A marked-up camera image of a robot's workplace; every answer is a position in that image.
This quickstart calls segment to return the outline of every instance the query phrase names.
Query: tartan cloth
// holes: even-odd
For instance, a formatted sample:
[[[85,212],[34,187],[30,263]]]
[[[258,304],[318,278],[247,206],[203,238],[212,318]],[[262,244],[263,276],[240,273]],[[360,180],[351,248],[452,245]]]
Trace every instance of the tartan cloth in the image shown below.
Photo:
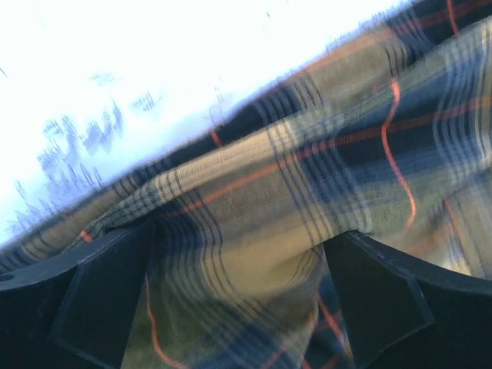
[[[323,241],[361,231],[492,275],[491,14],[492,0],[423,0],[361,26],[6,246],[0,273],[152,218],[123,368],[353,367]]]

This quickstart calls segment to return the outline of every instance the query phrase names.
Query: black plastic bracket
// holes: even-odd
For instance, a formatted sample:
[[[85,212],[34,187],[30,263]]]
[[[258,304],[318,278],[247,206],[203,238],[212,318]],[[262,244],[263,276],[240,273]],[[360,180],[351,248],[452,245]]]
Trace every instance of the black plastic bracket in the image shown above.
[[[324,249],[357,369],[492,365],[491,282],[357,232]]]
[[[0,276],[1,366],[120,368],[153,240],[148,221]]]

